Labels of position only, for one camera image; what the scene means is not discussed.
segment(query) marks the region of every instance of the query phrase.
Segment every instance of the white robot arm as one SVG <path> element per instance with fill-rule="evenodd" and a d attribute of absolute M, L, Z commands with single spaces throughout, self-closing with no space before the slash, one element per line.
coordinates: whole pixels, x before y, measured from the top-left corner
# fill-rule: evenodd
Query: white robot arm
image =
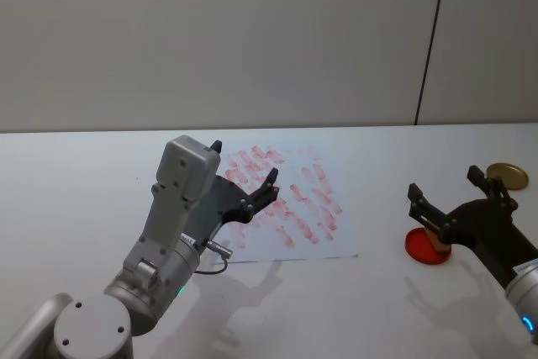
<path fill-rule="evenodd" d="M 57 294 L 12 336 L 0 359 L 130 359 L 132 336 L 156 326 L 206 248 L 221 255 L 225 269 L 232 251 L 214 236 L 224 223 L 248 223 L 277 199 L 278 171 L 248 195 L 216 175 L 221 147 L 188 136 L 168 142 L 144 230 L 104 295 L 74 301 Z"/>

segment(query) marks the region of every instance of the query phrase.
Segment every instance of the red lid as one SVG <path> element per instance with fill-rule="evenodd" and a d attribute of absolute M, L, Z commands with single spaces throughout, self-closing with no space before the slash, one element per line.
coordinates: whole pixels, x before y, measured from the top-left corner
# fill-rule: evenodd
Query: red lid
<path fill-rule="evenodd" d="M 426 235 L 424 227 L 412 229 L 405 236 L 405 250 L 418 262 L 439 265 L 448 260 L 450 252 L 437 252 Z"/>

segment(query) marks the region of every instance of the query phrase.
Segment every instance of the white wall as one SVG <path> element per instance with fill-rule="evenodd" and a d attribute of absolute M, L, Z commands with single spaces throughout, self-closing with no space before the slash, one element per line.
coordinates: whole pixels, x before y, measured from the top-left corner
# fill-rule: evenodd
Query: white wall
<path fill-rule="evenodd" d="M 0 0 L 0 131 L 411 124 L 435 1 Z"/>
<path fill-rule="evenodd" d="M 422 124 L 538 120 L 538 0 L 442 0 Z"/>

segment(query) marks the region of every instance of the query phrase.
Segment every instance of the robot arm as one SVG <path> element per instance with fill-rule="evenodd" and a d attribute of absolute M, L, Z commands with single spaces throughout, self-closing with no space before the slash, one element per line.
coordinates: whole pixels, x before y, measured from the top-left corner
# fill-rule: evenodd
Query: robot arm
<path fill-rule="evenodd" d="M 206 248 L 227 264 L 232 251 L 213 241 L 222 225 L 248 223 L 277 199 L 275 168 L 250 195 L 217 176 L 221 147 L 188 136 L 168 142 L 144 230 L 104 295 L 49 299 L 0 350 L 0 359 L 132 358 L 132 336 L 156 326 Z"/>
<path fill-rule="evenodd" d="M 272 185 L 277 169 L 251 195 L 216 176 L 220 148 L 220 142 L 208 148 L 188 136 L 166 145 L 142 235 L 105 289 L 129 311 L 133 336 L 153 329 L 196 271 L 205 248 L 229 258 L 231 251 L 212 241 L 224 223 L 247 223 L 277 199 Z"/>
<path fill-rule="evenodd" d="M 477 166 L 467 179 L 485 199 L 464 203 L 448 214 L 431 205 L 416 184 L 409 185 L 409 216 L 431 230 L 444 244 L 471 249 L 497 282 L 538 344 L 538 250 L 514 226 L 518 204 L 500 178 L 486 178 Z"/>

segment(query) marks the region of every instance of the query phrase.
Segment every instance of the black bracket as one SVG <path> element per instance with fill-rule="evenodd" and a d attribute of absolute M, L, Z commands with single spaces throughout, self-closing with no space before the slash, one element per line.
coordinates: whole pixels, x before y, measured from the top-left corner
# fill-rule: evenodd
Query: black bracket
<path fill-rule="evenodd" d="M 409 216 L 431 230 L 444 244 L 460 244 L 474 251 L 505 288 L 515 277 L 514 267 L 538 258 L 537 249 L 514 226 L 512 213 L 518 204 L 503 181 L 486 178 L 477 167 L 469 167 L 467 179 L 479 187 L 486 199 L 464 203 L 448 214 L 430 204 L 416 184 L 410 184 Z"/>

